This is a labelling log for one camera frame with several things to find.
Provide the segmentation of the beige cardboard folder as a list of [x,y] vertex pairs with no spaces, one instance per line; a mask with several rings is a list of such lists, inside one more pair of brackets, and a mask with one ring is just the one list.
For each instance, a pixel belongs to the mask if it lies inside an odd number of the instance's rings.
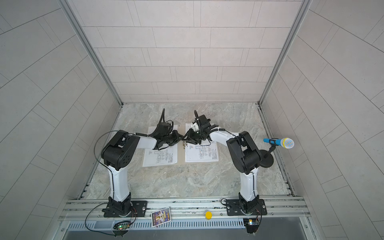
[[194,164],[194,163],[186,163],[185,162],[185,150],[183,149],[183,141],[177,143],[178,147],[178,162],[171,166],[179,166],[184,164]]

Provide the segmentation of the red-stamped technical drawing sheet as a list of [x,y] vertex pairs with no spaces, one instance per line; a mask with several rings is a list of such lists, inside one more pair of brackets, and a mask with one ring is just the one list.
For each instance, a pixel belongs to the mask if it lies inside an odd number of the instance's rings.
[[209,163],[218,162],[219,153],[215,142],[205,140],[202,145],[189,144],[185,149],[186,163]]

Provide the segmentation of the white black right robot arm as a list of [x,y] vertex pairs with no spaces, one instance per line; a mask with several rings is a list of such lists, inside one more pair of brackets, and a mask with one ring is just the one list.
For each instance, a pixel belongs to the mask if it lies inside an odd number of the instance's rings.
[[240,172],[241,188],[239,205],[246,215],[266,215],[265,204],[257,191],[257,173],[262,152],[248,132],[232,133],[211,124],[205,115],[195,112],[195,120],[183,140],[189,144],[201,144],[207,140],[228,148],[235,168]]

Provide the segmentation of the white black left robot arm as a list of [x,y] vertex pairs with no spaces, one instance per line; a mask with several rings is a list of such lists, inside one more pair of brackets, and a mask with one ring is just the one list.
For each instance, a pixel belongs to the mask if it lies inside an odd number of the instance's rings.
[[151,134],[129,133],[118,130],[101,151],[103,165],[110,171],[111,195],[102,210],[105,218],[135,214],[129,190],[128,164],[136,149],[163,150],[182,140],[183,136],[168,122],[160,122]]

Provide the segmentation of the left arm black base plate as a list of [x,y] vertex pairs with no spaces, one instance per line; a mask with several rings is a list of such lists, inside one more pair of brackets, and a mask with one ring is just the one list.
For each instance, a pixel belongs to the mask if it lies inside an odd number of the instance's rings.
[[128,218],[144,217],[147,210],[147,201],[130,201],[129,203],[117,203],[112,201],[102,209],[104,218]]

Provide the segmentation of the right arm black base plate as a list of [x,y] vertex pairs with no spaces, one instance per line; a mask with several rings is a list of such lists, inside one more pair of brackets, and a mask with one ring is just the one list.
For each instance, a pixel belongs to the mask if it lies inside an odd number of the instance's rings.
[[249,213],[242,210],[239,199],[227,200],[226,206],[228,216],[266,216],[268,214],[263,199],[259,199],[256,208]]

